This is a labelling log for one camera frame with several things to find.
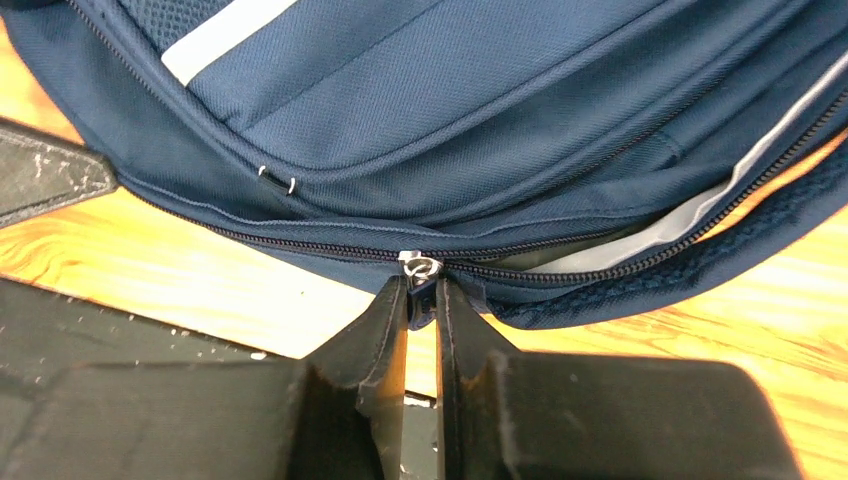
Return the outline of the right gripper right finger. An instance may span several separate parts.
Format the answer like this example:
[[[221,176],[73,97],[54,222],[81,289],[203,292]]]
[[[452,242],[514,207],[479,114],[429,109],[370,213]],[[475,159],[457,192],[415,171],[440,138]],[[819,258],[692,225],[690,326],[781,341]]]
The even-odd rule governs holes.
[[[798,479],[776,415],[722,362],[523,351],[440,281],[443,479]]]

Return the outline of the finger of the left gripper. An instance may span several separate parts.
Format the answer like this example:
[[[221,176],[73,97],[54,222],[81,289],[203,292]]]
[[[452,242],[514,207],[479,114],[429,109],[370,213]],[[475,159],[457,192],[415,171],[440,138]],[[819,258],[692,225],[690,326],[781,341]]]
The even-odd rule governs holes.
[[[116,191],[108,158],[11,119],[1,121],[1,226]]]

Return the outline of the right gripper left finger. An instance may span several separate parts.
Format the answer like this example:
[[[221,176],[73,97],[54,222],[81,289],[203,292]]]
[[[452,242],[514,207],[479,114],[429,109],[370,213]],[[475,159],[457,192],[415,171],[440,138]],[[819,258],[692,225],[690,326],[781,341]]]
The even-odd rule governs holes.
[[[407,285],[302,359],[216,360],[220,343],[3,280],[5,479],[396,479]]]

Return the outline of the navy blue student backpack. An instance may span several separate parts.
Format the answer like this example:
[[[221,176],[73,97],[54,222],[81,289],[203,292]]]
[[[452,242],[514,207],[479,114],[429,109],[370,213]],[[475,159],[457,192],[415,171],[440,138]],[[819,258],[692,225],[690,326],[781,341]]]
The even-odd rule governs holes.
[[[700,294],[847,202],[843,1],[5,1],[131,192],[366,291],[552,329]]]

